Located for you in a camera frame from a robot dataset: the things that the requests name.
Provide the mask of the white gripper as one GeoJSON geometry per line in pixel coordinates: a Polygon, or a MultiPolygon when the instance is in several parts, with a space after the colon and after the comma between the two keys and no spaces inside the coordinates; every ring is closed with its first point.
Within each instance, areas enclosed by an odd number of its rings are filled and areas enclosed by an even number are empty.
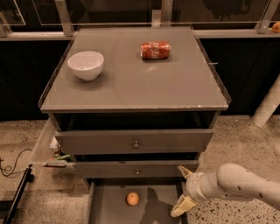
{"type": "Polygon", "coordinates": [[[179,165],[178,169],[180,170],[184,179],[186,179],[185,189],[189,196],[185,196],[182,194],[179,198],[177,203],[171,210],[172,217],[179,217],[183,213],[191,210],[195,207],[195,201],[205,201],[207,200],[206,196],[201,190],[200,187],[200,178],[202,177],[202,172],[195,172],[192,173],[190,170],[185,168],[183,165],[179,165]]]}

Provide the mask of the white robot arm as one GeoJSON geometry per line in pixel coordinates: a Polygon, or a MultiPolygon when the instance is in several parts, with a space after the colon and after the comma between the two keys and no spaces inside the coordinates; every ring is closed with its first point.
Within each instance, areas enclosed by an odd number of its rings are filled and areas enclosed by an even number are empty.
{"type": "Polygon", "coordinates": [[[214,127],[209,148],[202,153],[199,169],[180,170],[186,178],[171,215],[184,212],[210,213],[217,206],[233,212],[237,205],[254,219],[257,211],[268,209],[268,216],[280,211],[280,118],[272,114],[279,104],[279,82],[269,90],[251,117],[222,116],[214,127]]]}

